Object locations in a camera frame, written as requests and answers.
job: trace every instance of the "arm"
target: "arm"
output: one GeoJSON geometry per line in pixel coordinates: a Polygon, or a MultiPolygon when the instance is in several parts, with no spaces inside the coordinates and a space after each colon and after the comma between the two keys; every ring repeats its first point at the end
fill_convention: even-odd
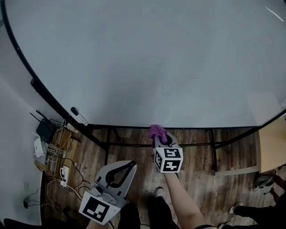
{"type": "Polygon", "coordinates": [[[275,171],[275,170],[272,170],[272,171],[270,172],[270,176],[273,177],[274,182],[275,182],[276,184],[278,184],[281,188],[284,189],[284,182],[285,182],[285,181],[284,181],[281,177],[279,177],[278,175],[276,175],[276,171],[275,171]]]}
{"type": "Polygon", "coordinates": [[[285,181],[281,177],[279,177],[278,175],[273,176],[273,178],[274,178],[275,183],[284,189],[284,182],[285,181]]]}
{"type": "Polygon", "coordinates": [[[200,209],[181,185],[174,173],[165,173],[171,201],[182,229],[194,229],[205,225],[200,209]]]}
{"type": "Polygon", "coordinates": [[[278,194],[275,192],[274,188],[271,188],[270,193],[273,196],[275,203],[277,203],[280,196],[278,196],[278,194]]]}

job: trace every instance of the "white wall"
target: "white wall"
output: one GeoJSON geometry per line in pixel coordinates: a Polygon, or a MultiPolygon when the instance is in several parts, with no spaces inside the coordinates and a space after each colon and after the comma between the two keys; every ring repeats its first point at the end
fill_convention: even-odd
{"type": "MultiPolygon", "coordinates": [[[[60,116],[29,84],[32,77],[12,47],[4,26],[0,28],[0,220],[10,218],[39,225],[40,207],[23,207],[24,198],[41,186],[41,172],[33,160],[39,122],[29,113],[40,110],[48,118],[60,116]],[[23,183],[29,183],[29,189],[23,183]]],[[[39,192],[33,199],[39,200],[39,192]]]]}

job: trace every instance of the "electrical outlet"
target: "electrical outlet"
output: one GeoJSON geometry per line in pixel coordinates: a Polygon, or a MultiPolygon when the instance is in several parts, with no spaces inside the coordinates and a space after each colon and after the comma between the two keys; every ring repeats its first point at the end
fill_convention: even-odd
{"type": "Polygon", "coordinates": [[[29,189],[29,183],[23,182],[23,190],[28,190],[28,189],[29,189]]]}
{"type": "Polygon", "coordinates": [[[64,186],[64,187],[67,186],[67,180],[68,180],[69,171],[70,171],[69,167],[66,167],[66,166],[63,166],[60,169],[61,178],[62,178],[61,185],[64,186]]]}

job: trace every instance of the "wooden table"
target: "wooden table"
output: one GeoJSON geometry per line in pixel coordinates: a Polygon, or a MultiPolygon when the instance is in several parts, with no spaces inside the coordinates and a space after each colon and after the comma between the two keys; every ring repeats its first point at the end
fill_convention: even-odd
{"type": "Polygon", "coordinates": [[[236,175],[266,172],[286,164],[286,120],[281,117],[255,133],[257,145],[256,166],[216,172],[220,175],[236,175]]]}

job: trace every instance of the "purple cloth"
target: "purple cloth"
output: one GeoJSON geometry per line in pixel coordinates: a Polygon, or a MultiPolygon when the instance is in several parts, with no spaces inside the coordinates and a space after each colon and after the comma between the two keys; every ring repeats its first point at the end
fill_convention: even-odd
{"type": "Polygon", "coordinates": [[[151,125],[150,126],[150,128],[148,130],[148,137],[153,139],[154,135],[160,136],[162,143],[166,143],[168,141],[167,140],[167,131],[159,125],[151,125]]]}

